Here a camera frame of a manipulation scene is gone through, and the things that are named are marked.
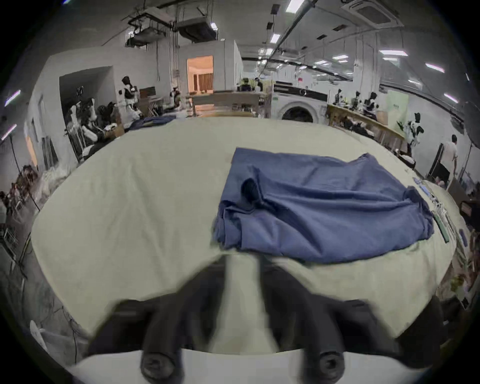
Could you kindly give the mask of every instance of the cable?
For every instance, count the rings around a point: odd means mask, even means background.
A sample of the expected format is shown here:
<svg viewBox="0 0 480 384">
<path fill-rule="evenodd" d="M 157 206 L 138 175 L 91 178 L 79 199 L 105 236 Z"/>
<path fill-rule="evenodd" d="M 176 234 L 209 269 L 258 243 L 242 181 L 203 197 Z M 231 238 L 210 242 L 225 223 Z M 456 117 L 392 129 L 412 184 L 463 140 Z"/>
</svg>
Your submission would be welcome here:
<svg viewBox="0 0 480 384">
<path fill-rule="evenodd" d="M 10 135 L 10 145 L 12 146 L 13 158 L 15 159 L 15 164 L 17 165 L 18 175 L 21 176 L 21 175 L 22 175 L 22 172 L 20 171 L 20 167 L 18 166 L 17 156 L 15 155 L 15 150 L 14 150 L 14 148 L 13 148 L 12 135 Z M 36 208 L 38 209 L 38 211 L 40 212 L 40 208 L 38 208 L 38 205 L 36 204 L 35 200 L 33 199 L 32 194 L 30 193 L 30 190 L 27 189 L 27 192 L 28 192 L 30 198 L 32 199 L 33 204 L 35 204 L 35 207 L 36 207 Z"/>
</svg>

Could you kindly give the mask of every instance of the wooden desk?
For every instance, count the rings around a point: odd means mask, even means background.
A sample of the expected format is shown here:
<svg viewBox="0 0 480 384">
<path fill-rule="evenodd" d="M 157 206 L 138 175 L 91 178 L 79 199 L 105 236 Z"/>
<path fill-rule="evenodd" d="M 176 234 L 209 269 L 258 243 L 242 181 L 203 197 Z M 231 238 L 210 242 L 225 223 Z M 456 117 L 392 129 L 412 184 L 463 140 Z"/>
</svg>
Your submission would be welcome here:
<svg viewBox="0 0 480 384">
<path fill-rule="evenodd" d="M 330 125 L 331 127 L 333 127 L 334 121 L 337 120 L 338 118 L 349 116 L 354 120 L 359 120 L 364 122 L 365 124 L 367 124 L 367 126 L 370 125 L 376 129 L 379 129 L 380 131 L 382 131 L 382 135 L 379 139 L 379 142 L 381 145 L 385 145 L 388 142 L 389 138 L 395 138 L 394 144 L 392 145 L 392 151 L 394 151 L 395 148 L 397 147 L 400 148 L 405 139 L 404 135 L 401 135 L 398 132 L 388 128 L 386 125 L 383 125 L 376 120 L 373 120 L 358 112 L 351 111 L 350 109 L 347 109 L 347 108 L 339 107 L 333 104 L 328 104 L 327 115 L 330 116 L 328 125 Z"/>
<path fill-rule="evenodd" d="M 197 116 L 196 106 L 213 104 L 215 106 L 231 107 L 234 104 L 247 104 L 252 110 L 260 113 L 260 98 L 266 98 L 265 93 L 258 92 L 213 92 L 190 96 L 192 99 L 193 115 Z"/>
</svg>

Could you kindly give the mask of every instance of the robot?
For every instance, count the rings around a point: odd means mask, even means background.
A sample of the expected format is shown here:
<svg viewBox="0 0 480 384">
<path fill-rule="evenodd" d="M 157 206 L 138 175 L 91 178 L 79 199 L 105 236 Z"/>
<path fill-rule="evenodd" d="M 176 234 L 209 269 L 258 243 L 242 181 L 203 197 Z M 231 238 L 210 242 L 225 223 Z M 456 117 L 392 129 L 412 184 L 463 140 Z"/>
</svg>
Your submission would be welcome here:
<svg viewBox="0 0 480 384">
<path fill-rule="evenodd" d="M 125 95 L 125 108 L 127 113 L 132 118 L 132 120 L 139 120 L 143 118 L 143 114 L 137 108 L 138 97 L 137 97 L 137 87 L 133 86 L 130 82 L 130 77 L 125 76 L 122 80 L 122 83 L 126 86 L 124 88 Z"/>
<path fill-rule="evenodd" d="M 356 111 L 358 109 L 359 96 L 360 96 L 360 92 L 359 91 L 355 92 L 355 97 L 352 99 L 352 106 L 350 107 L 350 110 Z"/>
<path fill-rule="evenodd" d="M 342 100 L 342 96 L 340 95 L 342 93 L 342 90 L 339 88 L 338 92 L 335 94 L 335 101 L 333 105 L 339 105 L 340 101 Z"/>
</svg>

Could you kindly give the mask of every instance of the blue cloth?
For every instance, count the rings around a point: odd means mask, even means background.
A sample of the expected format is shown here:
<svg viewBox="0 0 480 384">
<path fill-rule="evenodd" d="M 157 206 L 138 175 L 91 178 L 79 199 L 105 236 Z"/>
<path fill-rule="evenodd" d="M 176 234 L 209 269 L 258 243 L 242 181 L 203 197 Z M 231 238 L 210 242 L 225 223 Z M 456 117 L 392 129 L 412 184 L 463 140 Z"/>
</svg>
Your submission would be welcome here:
<svg viewBox="0 0 480 384">
<path fill-rule="evenodd" d="M 379 256 L 432 233 L 417 190 L 370 154 L 346 163 L 237 148 L 213 237 L 225 249 L 328 264 Z"/>
<path fill-rule="evenodd" d="M 153 127 L 156 125 L 165 125 L 175 120 L 175 116 L 153 116 L 146 117 L 144 119 L 138 119 L 132 122 L 130 125 L 130 131 L 135 131 L 140 128 Z"/>
</svg>

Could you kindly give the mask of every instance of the fluorescent light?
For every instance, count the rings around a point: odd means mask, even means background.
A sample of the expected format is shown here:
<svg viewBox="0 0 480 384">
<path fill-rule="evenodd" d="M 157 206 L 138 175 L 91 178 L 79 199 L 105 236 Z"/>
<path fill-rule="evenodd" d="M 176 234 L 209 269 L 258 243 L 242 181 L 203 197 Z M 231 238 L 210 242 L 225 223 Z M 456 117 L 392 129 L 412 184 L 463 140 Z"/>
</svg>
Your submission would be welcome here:
<svg viewBox="0 0 480 384">
<path fill-rule="evenodd" d="M 389 49 L 383 49 L 380 50 L 381 53 L 384 55 L 391 55 L 391 56 L 408 56 L 405 51 L 396 51 L 396 50 L 389 50 Z"/>
<path fill-rule="evenodd" d="M 285 12 L 288 13 L 297 13 L 301 5 L 303 4 L 304 0 L 291 0 L 290 4 L 287 7 Z"/>
<path fill-rule="evenodd" d="M 7 101 L 5 101 L 5 106 L 9 105 L 13 101 L 13 99 L 15 99 L 19 94 L 20 94 L 20 89 L 17 92 L 15 92 L 13 95 L 11 95 L 7 99 Z"/>
<path fill-rule="evenodd" d="M 272 39 L 270 40 L 270 43 L 275 44 L 278 41 L 278 39 L 280 39 L 280 36 L 281 35 L 279 35 L 278 33 L 274 33 L 272 35 Z"/>
<path fill-rule="evenodd" d="M 425 63 L 425 65 L 429 68 L 435 69 L 436 71 L 439 71 L 441 73 L 445 73 L 445 70 L 442 67 L 439 67 L 439 66 L 433 65 L 433 64 L 429 64 L 429 63 Z"/>
<path fill-rule="evenodd" d="M 5 139 L 7 138 L 7 136 L 8 136 L 10 133 L 12 133 L 12 131 L 13 131 L 15 128 L 17 128 L 17 124 L 12 125 L 12 126 L 8 129 L 7 133 L 4 134 L 4 135 L 1 137 L 2 141 L 5 140 Z"/>
<path fill-rule="evenodd" d="M 444 93 L 444 96 L 452 100 L 454 103 L 458 103 L 458 100 L 454 97 L 451 97 L 448 93 Z"/>
</svg>

